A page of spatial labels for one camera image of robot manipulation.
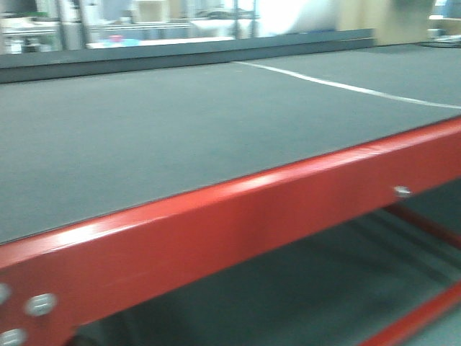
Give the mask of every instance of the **workbench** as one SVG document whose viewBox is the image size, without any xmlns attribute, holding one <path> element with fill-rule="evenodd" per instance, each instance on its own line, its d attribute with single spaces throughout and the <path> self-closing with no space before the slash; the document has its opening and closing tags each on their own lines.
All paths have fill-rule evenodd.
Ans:
<svg viewBox="0 0 461 346">
<path fill-rule="evenodd" d="M 461 177 L 460 54 L 397 45 L 0 84 L 0 332 L 62 345 Z M 53 310 L 26 316 L 44 293 Z"/>
</svg>

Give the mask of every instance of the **red shelf frame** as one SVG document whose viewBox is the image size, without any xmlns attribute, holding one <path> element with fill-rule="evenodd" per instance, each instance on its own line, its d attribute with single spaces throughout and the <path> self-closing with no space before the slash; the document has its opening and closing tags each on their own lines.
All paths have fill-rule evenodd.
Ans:
<svg viewBox="0 0 461 346">
<path fill-rule="evenodd" d="M 402 205 L 390 205 L 385 210 L 402 220 L 413 224 L 422 231 L 445 241 L 461 250 L 461 236 L 444 226 L 420 215 Z M 360 346 L 395 346 L 414 336 L 420 329 L 429 325 L 461 303 L 461 280 L 441 292 L 438 296 L 395 321 L 389 327 L 372 336 Z"/>
<path fill-rule="evenodd" d="M 101 319 L 461 176 L 461 117 L 0 246 L 0 332 L 60 346 Z M 54 293 L 48 315 L 24 313 Z"/>
</svg>

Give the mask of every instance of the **gray edge strip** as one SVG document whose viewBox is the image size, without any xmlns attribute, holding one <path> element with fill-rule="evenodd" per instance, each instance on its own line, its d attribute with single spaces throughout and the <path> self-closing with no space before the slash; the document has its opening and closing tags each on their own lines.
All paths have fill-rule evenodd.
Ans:
<svg viewBox="0 0 461 346">
<path fill-rule="evenodd" d="M 29 53 L 0 56 L 0 68 L 51 65 L 57 63 L 83 63 L 129 58 L 150 58 L 184 54 L 212 53 L 227 50 L 267 48 L 278 45 L 299 45 L 334 40 L 356 40 L 372 37 L 372 30 L 347 30 L 318 32 L 275 37 L 257 37 L 245 40 L 228 40 L 203 43 L 182 43 L 180 45 L 157 45 L 143 47 L 123 47 L 116 49 L 63 50 L 47 53 Z"/>
<path fill-rule="evenodd" d="M 338 50 L 369 48 L 374 45 L 372 38 L 359 40 L 335 40 L 330 42 L 301 43 L 292 45 L 275 45 L 263 48 L 232 50 L 208 50 L 204 53 L 173 54 L 170 56 L 148 56 L 138 58 L 118 58 L 108 60 L 76 61 L 53 63 L 39 66 L 18 66 L 0 68 L 0 83 L 34 81 L 115 72 L 140 71 L 153 68 L 171 68 L 196 66 L 210 63 L 227 63 L 230 61 L 254 60 L 291 56 L 298 54 L 322 53 Z"/>
</svg>

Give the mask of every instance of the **metal bolt head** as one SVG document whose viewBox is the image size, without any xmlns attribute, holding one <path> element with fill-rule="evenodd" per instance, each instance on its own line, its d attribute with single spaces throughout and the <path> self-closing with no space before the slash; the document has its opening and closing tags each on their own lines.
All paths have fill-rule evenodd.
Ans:
<svg viewBox="0 0 461 346">
<path fill-rule="evenodd" d="M 0 283 L 0 305 L 5 303 L 10 295 L 12 294 L 12 290 L 6 283 Z"/>
<path fill-rule="evenodd" d="M 406 186 L 396 186 L 394 187 L 394 191 L 399 198 L 409 198 L 413 195 L 411 190 Z"/>
<path fill-rule="evenodd" d="M 26 314 L 33 317 L 49 314 L 55 308 L 57 302 L 58 299 L 52 293 L 31 297 L 31 299 L 26 302 Z"/>
<path fill-rule="evenodd" d="M 12 329 L 0 334 L 0 346 L 21 346 L 25 343 L 27 334 L 22 329 Z"/>
</svg>

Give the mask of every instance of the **gray rubber mat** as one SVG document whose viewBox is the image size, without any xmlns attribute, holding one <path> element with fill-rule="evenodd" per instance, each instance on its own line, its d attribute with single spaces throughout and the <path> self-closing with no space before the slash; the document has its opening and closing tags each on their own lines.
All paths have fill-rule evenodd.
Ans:
<svg viewBox="0 0 461 346">
<path fill-rule="evenodd" d="M 396 49 L 263 62 L 458 101 L 459 50 Z M 237 63 L 2 84 L 0 110 L 0 243 L 460 112 Z"/>
</svg>

